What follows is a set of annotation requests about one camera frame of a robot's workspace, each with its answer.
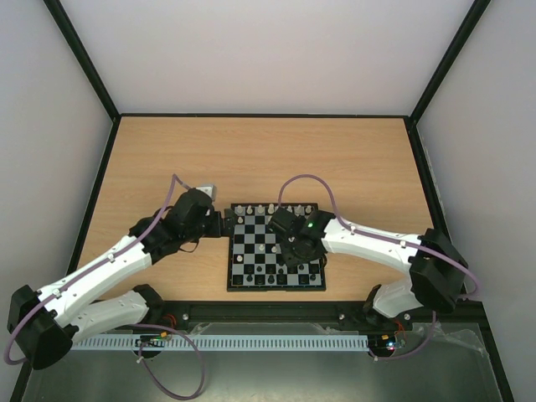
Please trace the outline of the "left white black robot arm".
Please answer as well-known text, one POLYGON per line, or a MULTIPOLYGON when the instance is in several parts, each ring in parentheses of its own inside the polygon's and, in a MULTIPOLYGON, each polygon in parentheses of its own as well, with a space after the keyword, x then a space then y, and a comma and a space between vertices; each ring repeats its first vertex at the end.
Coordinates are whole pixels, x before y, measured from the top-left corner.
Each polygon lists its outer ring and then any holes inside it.
POLYGON ((216 210, 214 200, 214 186, 190 188, 175 204, 165 203, 140 219, 109 250, 77 271, 38 290, 28 285, 17 289, 11 296, 7 328, 8 346, 17 345, 23 352, 19 361, 34 370, 46 369, 87 338, 155 318, 162 298, 149 285, 108 301, 99 298, 186 244, 230 236, 238 217, 232 209, 216 210))

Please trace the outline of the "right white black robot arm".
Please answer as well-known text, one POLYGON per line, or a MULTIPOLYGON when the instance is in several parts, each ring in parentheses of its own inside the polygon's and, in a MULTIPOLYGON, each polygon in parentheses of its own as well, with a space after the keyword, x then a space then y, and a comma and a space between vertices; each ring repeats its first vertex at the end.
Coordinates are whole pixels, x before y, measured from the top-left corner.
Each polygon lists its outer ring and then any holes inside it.
POLYGON ((315 210, 305 218, 284 208, 275 211, 267 228, 276 235, 289 267, 331 253, 371 260, 403 274, 402 280, 370 292, 365 317, 373 327, 385 327, 399 314, 420 307, 451 313, 461 295, 467 263, 436 229, 397 234, 347 222, 327 211, 315 210))

